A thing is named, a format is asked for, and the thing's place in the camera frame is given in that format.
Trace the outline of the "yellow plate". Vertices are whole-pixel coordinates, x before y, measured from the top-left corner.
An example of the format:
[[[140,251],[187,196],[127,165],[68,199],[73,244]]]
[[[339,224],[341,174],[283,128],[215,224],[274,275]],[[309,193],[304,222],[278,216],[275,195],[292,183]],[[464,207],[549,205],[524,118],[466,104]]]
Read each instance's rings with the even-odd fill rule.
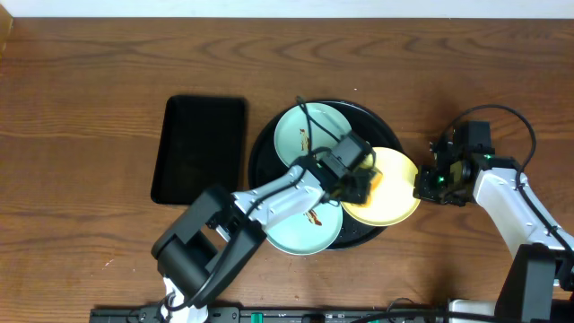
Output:
[[[386,227],[408,218],[420,199],[413,197],[416,165],[403,153],[386,147],[375,147],[375,170],[382,179],[370,205],[342,202],[342,208],[353,219],[371,226]]]

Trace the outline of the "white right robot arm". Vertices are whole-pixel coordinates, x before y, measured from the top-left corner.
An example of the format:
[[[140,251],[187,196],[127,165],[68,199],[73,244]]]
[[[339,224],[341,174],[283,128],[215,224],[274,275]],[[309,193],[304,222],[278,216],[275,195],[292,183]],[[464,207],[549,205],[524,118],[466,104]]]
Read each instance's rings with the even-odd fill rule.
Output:
[[[491,217],[513,257],[495,318],[572,319],[572,306],[558,303],[552,293],[555,285],[573,289],[573,238],[536,197],[515,159],[488,150],[436,153],[434,165],[419,167],[413,195],[439,205],[474,203]]]

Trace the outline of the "mint plate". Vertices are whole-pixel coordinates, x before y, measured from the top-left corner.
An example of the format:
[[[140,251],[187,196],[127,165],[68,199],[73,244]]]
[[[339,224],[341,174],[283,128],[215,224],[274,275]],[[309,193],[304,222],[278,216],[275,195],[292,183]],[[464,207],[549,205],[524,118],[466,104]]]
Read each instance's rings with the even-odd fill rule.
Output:
[[[266,232],[267,240],[277,249],[295,256],[316,254],[338,237],[343,224],[343,208],[322,204],[295,214]]]
[[[338,139],[352,130],[347,118],[327,104],[309,102],[307,108],[309,115]],[[312,143],[309,142],[308,123],[301,108],[297,106],[289,109],[274,130],[274,148],[279,159],[286,166],[290,166],[297,158],[306,155],[309,148],[333,148],[337,144],[332,136],[315,123],[311,123],[311,134]]]

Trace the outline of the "green yellow sponge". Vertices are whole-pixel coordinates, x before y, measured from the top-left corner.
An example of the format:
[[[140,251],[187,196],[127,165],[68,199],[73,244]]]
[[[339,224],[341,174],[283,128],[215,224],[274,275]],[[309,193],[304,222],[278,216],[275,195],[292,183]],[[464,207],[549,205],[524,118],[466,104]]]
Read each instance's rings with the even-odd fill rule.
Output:
[[[373,201],[373,197],[377,191],[378,186],[380,185],[382,179],[384,178],[383,174],[379,170],[372,171],[372,177],[369,183],[369,192],[367,195],[367,199],[365,201],[366,205],[370,205]]]

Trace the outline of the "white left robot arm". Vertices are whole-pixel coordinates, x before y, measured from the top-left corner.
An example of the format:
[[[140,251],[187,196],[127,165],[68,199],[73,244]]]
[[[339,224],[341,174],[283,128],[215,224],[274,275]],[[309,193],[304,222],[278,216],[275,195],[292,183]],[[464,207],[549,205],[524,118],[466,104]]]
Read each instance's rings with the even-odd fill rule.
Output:
[[[200,311],[239,274],[267,237],[291,216],[339,199],[348,202],[350,179],[377,159],[367,149],[338,153],[321,148],[323,158],[300,157],[287,173],[260,188],[230,193],[221,186],[205,190],[158,238],[152,256],[168,292],[166,318],[180,310]]]

